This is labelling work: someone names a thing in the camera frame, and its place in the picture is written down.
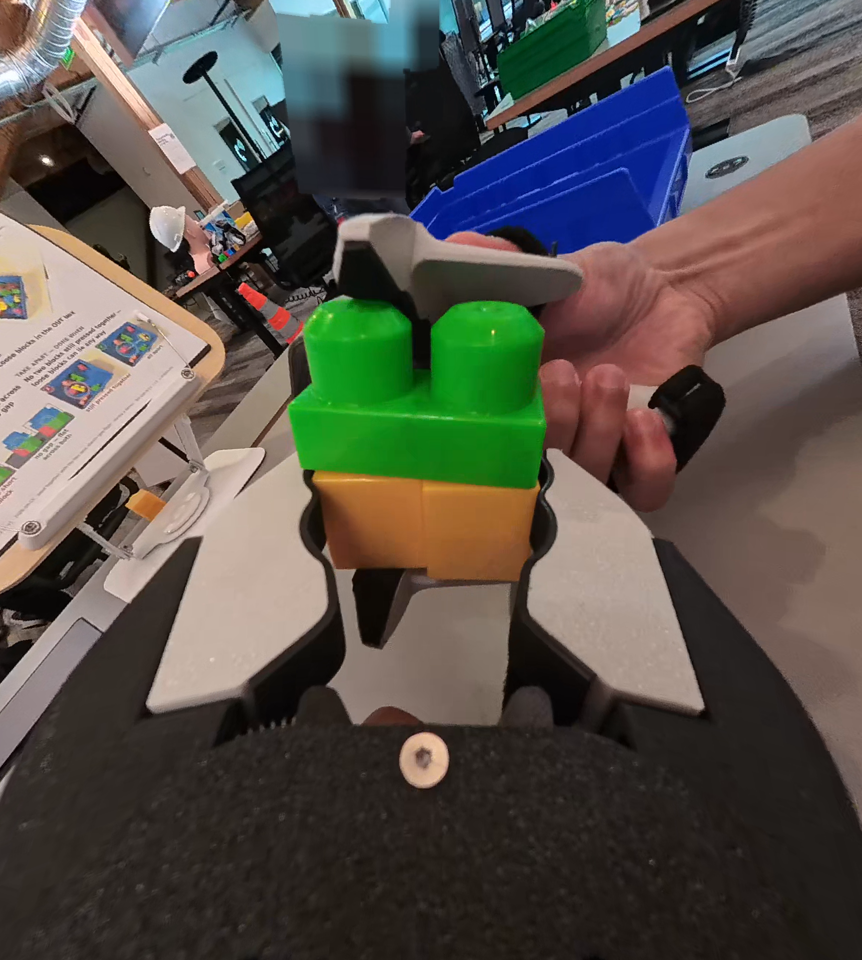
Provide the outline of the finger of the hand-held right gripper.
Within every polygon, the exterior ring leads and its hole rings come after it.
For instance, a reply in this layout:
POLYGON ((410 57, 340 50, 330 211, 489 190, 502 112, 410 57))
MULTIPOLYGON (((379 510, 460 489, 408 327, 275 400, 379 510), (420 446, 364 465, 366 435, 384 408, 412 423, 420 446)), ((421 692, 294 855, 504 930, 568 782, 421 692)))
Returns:
POLYGON ((544 306, 577 293, 581 269, 549 256, 441 241, 403 215, 357 215, 338 227, 334 277, 342 296, 437 321, 454 306, 544 306))
POLYGON ((370 568, 353 574, 353 598, 361 642, 383 649, 419 589, 424 569, 370 568))

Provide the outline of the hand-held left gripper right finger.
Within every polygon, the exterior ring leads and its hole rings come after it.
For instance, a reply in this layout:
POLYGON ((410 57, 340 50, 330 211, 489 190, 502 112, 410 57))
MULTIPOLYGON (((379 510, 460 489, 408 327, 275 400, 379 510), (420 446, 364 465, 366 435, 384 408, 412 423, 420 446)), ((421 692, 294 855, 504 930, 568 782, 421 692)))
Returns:
POLYGON ((541 477, 511 608, 509 692, 544 690, 555 716, 607 716, 623 703, 700 715, 648 526, 558 450, 544 455, 541 477))

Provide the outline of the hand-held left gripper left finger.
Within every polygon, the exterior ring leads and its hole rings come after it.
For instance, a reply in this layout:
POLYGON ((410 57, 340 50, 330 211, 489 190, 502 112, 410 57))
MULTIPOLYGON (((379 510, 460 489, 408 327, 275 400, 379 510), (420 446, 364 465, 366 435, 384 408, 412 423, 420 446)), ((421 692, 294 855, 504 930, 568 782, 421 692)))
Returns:
POLYGON ((293 715, 306 690, 335 678, 346 643, 325 543, 317 491, 293 453, 207 527, 149 711, 238 700, 251 715, 293 715))

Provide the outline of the orange mega block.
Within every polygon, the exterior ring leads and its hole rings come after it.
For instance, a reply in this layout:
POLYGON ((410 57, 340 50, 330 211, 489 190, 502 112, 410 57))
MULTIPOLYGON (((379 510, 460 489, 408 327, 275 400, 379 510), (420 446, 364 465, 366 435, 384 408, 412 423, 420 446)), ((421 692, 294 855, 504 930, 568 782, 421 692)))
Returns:
POLYGON ((337 570, 426 567, 421 480, 323 470, 313 480, 337 570))
POLYGON ((517 582, 540 487, 423 481, 424 568, 437 580, 517 582))

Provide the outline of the blue storage bin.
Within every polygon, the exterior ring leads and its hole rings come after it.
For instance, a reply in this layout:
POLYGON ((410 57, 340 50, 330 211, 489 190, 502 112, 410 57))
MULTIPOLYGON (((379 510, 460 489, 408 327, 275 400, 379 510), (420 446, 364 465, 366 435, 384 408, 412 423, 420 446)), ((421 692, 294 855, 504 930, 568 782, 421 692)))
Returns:
POLYGON ((691 128, 670 67, 434 187, 411 217, 445 239, 520 227, 560 255, 677 217, 691 128))

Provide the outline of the green mega block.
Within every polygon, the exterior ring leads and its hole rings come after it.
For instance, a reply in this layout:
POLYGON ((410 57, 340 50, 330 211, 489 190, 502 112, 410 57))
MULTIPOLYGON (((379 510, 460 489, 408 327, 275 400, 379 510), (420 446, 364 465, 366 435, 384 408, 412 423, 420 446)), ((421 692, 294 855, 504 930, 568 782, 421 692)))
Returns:
POLYGON ((429 366, 413 325, 389 304, 339 298, 304 327, 311 382, 290 404, 305 470, 529 489, 546 421, 544 332, 525 307, 475 301, 430 329, 429 366))

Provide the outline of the person's right forearm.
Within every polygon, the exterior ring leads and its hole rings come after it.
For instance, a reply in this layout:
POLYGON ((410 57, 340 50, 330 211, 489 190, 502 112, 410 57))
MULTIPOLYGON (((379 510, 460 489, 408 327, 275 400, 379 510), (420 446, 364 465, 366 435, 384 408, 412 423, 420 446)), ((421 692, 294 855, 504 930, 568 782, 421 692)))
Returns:
POLYGON ((862 286, 862 114, 669 226, 714 344, 862 286))

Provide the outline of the person's right hand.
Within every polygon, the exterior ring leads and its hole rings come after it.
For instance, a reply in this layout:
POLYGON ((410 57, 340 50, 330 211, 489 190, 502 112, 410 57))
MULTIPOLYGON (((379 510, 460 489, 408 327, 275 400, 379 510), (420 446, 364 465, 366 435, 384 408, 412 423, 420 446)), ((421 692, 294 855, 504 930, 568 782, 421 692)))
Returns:
POLYGON ((686 285, 681 256, 694 250, 692 240, 679 219, 629 244, 568 254, 581 269, 581 288, 540 315, 545 448, 613 481, 644 513, 666 504, 677 456, 665 415, 630 406, 630 389, 660 386, 701 365, 714 338, 711 307, 686 285))

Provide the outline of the white board stand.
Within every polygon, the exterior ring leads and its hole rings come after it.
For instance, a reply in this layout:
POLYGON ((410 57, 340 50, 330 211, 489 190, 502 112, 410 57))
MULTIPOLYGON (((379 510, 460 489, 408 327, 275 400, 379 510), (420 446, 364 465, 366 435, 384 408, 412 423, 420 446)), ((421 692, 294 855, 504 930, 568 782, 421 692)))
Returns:
POLYGON ((210 522, 243 490, 264 462, 262 448, 219 450, 193 464, 154 521, 137 517, 139 530, 117 548, 104 589, 125 603, 136 598, 185 541, 201 538, 210 522))

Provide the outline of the black office chair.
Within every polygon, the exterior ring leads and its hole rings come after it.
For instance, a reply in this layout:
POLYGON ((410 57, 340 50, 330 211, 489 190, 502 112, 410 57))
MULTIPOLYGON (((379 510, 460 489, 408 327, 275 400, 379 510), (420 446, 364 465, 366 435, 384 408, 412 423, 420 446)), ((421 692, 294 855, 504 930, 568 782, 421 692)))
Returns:
POLYGON ((290 143, 232 181, 291 287, 321 285, 331 270, 338 229, 317 201, 299 190, 290 143))

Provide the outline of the orange traffic cone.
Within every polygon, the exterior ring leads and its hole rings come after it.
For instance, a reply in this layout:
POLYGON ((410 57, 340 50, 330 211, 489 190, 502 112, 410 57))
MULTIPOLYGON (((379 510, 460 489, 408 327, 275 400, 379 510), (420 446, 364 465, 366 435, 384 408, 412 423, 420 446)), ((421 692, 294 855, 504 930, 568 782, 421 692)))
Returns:
POLYGON ((304 323, 286 307, 268 298, 263 292, 242 282, 237 292, 260 316, 262 330, 269 334, 269 348, 280 355, 283 349, 297 340, 304 331, 304 323))

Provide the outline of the green storage bin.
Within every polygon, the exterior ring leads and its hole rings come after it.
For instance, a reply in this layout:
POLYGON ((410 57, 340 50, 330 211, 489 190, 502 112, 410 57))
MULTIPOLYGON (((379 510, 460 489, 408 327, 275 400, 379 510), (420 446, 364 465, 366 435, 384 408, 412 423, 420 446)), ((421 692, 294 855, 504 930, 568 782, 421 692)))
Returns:
POLYGON ((497 56, 500 85, 519 100, 590 58, 606 39, 605 1, 559 2, 497 56))

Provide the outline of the white hard hat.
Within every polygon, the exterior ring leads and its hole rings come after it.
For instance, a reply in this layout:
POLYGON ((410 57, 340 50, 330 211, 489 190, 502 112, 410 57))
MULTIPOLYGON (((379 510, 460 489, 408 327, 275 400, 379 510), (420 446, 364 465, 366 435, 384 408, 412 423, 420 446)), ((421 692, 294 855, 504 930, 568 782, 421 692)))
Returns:
POLYGON ((149 210, 150 233, 169 253, 177 252, 183 244, 186 221, 184 206, 160 205, 149 210))

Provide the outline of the silver ventilation duct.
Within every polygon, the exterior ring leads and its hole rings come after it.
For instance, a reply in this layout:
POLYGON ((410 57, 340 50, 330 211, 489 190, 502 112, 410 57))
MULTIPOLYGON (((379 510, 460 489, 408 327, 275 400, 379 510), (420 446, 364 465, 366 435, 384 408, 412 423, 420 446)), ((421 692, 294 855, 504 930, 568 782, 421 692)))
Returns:
POLYGON ((0 104, 45 81, 69 49, 87 1, 37 2, 22 43, 0 54, 0 104))

